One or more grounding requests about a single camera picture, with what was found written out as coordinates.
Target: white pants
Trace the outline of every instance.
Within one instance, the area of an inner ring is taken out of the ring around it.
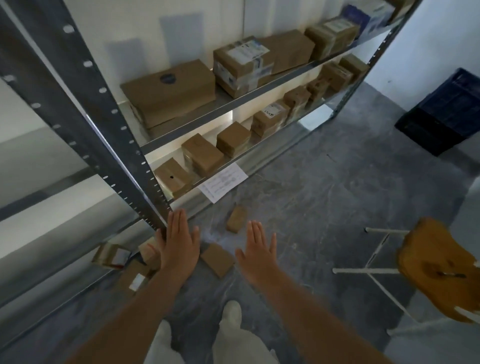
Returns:
[[[279,364],[275,351],[269,352],[258,336],[227,320],[220,321],[212,353],[214,364]],[[144,364],[184,363],[179,353],[155,340],[144,361]]]

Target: fallen box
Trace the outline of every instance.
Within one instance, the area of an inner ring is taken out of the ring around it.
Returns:
[[[138,250],[140,251],[140,255],[145,264],[147,264],[151,270],[160,269],[162,264],[160,258],[160,244],[155,239],[155,236],[151,237],[146,242],[141,243],[138,246]]]
[[[117,281],[117,287],[128,295],[134,296],[148,283],[149,276],[149,267],[144,266],[138,260],[132,260]]]
[[[390,5],[395,7],[395,11],[392,14],[392,17],[388,21],[388,24],[393,23],[395,20],[400,19],[404,16],[410,8],[413,6],[415,0],[386,0]]]
[[[251,131],[237,121],[216,136],[216,147],[224,154],[233,158],[242,151],[250,140]]]
[[[310,95],[310,92],[304,86],[295,87],[283,95],[283,102],[290,108],[286,123],[290,123],[300,116],[307,105]]]
[[[122,84],[138,109],[140,121],[152,128],[215,100],[215,76],[200,60]]]
[[[247,222],[247,209],[236,205],[227,221],[227,230],[237,234]]]
[[[350,83],[356,82],[359,78],[362,78],[370,69],[370,66],[362,62],[353,54],[348,54],[343,57],[338,63],[341,67],[352,72],[352,80]]]
[[[305,35],[315,43],[312,59],[321,61],[347,48],[355,40],[358,31],[358,25],[341,16],[309,26]]]
[[[328,62],[320,70],[319,79],[326,80],[332,89],[341,91],[350,84],[353,73],[335,62]]]
[[[200,134],[195,134],[181,145],[183,155],[192,162],[195,171],[208,177],[224,162],[223,153]]]
[[[213,51],[216,82],[233,98],[269,81],[275,53],[253,36]]]
[[[219,278],[224,275],[235,264],[235,258],[224,250],[220,245],[211,243],[207,250],[205,250],[200,258],[215,272]]]
[[[349,1],[341,15],[360,26],[359,39],[365,39],[378,28],[385,26],[395,8],[384,0]]]
[[[308,63],[315,47],[315,43],[297,29],[260,41],[275,54],[272,74]]]
[[[173,158],[158,167],[154,174],[160,180],[164,192],[175,199],[192,189],[192,176]]]
[[[121,245],[102,243],[92,259],[92,263],[113,269],[123,269],[132,252]]]
[[[330,84],[327,80],[316,79],[307,83],[307,91],[310,92],[310,103],[322,99]]]
[[[283,101],[277,100],[253,115],[250,130],[261,137],[273,134],[285,121],[289,110],[290,108]]]

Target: gray floor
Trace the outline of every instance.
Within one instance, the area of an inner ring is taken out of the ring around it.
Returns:
[[[395,327],[401,311],[368,278],[333,275],[333,267],[361,267],[381,235],[363,227],[409,229],[421,216],[449,225],[472,183],[445,158],[435,158],[393,128],[403,111],[363,84],[332,122],[321,126],[215,205],[196,216],[204,246],[216,242],[233,252],[245,232],[225,231],[235,203],[249,218],[278,234],[278,261],[375,347],[388,343],[385,328]],[[393,242],[374,262],[393,267]],[[2,363],[61,363],[125,303],[110,288],[113,274],[60,309],[49,320],[0,354]],[[407,304],[414,290],[402,277],[379,280]],[[168,316],[173,344],[187,363],[210,363],[223,305],[238,300],[242,327],[276,350],[281,363],[301,363],[281,321],[239,272],[222,281],[201,262]]]

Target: forearm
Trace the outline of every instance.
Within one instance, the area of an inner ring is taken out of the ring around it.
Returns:
[[[111,322],[67,363],[143,363],[158,325],[173,306],[181,287],[174,272],[163,269]]]
[[[308,363],[390,363],[280,270],[271,283],[261,287],[261,291],[282,318]]]

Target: hand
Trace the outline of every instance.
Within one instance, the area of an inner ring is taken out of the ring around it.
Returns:
[[[237,249],[235,256],[247,281],[260,290],[274,284],[280,273],[276,264],[276,234],[268,247],[264,228],[258,221],[248,222],[245,253]]]
[[[167,241],[158,229],[155,237],[160,245],[161,270],[170,269],[183,284],[192,274],[200,255],[200,230],[190,233],[184,209],[168,213]]]

